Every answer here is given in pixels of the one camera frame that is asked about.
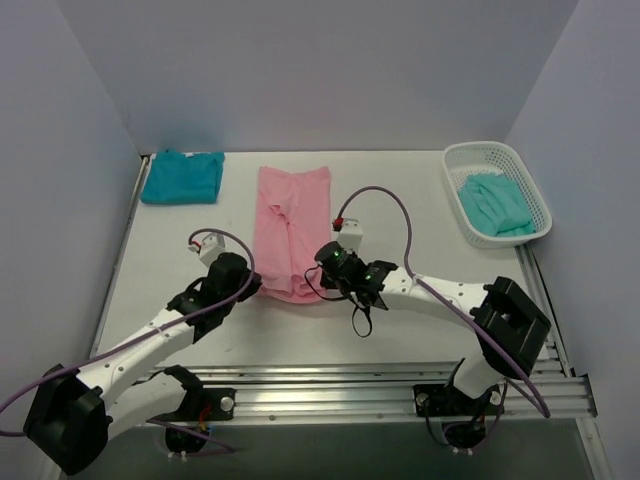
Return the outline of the pink t-shirt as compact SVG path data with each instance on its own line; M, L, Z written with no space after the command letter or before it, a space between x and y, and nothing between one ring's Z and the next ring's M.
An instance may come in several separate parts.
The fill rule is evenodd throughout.
M314 256L331 240L330 187L328 167L259 169L252 253L264 295L294 305L320 301Z

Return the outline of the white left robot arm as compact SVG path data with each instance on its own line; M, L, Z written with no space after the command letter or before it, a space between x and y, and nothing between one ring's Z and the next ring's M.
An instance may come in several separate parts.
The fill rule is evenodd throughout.
M171 355L220 327L261 279L242 256L224 252L208 273L176 295L155 318L112 350L80 367L57 365L39 384L24 435L67 475L93 463L120 433L158 415L194 417L202 383L179 365L148 378Z

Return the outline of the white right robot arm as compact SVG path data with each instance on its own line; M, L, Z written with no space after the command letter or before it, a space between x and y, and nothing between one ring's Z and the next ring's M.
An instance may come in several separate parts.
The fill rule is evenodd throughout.
M475 406L503 380L531 386L531 372L551 324L515 281L498 276L489 283L464 283L419 275L387 261L366 263L331 241L314 260L341 294L363 309L408 311L458 323L471 330L477 351L464 356L444 388L455 412Z

